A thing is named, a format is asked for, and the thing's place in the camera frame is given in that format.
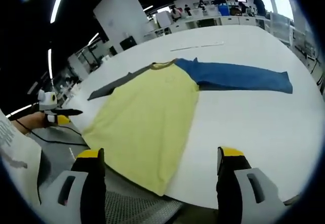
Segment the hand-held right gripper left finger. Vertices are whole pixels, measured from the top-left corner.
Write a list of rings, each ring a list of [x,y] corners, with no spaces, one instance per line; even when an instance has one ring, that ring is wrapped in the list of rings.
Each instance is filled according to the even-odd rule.
[[[44,223],[105,223],[104,149],[82,151],[43,194]]]

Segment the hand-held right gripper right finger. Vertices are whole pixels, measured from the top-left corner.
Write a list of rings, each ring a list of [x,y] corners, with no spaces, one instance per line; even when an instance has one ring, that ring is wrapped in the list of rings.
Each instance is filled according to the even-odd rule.
[[[276,223],[287,210],[277,186],[234,148],[218,147],[216,192],[218,223]]]

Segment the person's left hand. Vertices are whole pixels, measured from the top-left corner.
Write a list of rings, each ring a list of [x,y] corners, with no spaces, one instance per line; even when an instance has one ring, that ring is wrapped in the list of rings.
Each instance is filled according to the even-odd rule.
[[[34,129],[42,129],[46,127],[45,114],[43,112],[35,112],[30,115],[23,116],[11,123],[22,134],[27,134]]]

